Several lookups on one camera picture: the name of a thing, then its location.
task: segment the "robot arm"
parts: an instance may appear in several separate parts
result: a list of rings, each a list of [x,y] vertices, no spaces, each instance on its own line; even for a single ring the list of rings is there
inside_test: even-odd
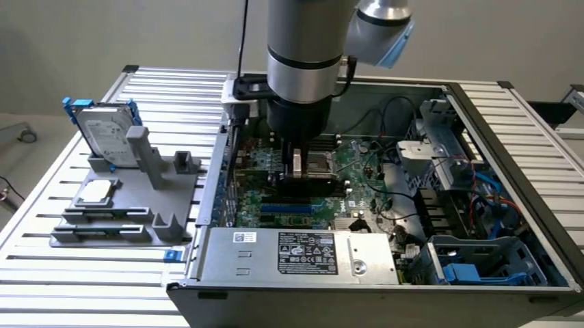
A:
[[[408,0],[270,0],[269,123],[302,144],[326,127],[344,55],[390,68],[413,30]]]

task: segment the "small blue clip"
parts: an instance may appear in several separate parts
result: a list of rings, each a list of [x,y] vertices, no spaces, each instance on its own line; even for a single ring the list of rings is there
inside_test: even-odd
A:
[[[183,251],[175,251],[172,249],[164,252],[163,262],[164,263],[180,263],[183,260]]]

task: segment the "open computer chassis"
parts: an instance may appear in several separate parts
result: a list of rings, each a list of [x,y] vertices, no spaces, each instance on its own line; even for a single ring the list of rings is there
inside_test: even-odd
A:
[[[265,115],[238,149],[219,133],[168,284],[191,325],[519,327],[583,309],[580,250],[457,83],[356,79],[303,188]]]

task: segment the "power supply label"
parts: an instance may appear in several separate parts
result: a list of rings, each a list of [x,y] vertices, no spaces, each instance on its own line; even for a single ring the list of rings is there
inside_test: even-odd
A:
[[[337,275],[334,234],[279,232],[278,271],[285,275]]]

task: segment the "gray 3d printed holder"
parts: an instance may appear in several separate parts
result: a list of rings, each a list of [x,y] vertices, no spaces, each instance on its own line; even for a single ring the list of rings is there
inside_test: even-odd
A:
[[[51,232],[52,247],[170,246],[182,242],[201,160],[160,156],[148,129],[126,135],[138,169],[90,158],[91,171]]]

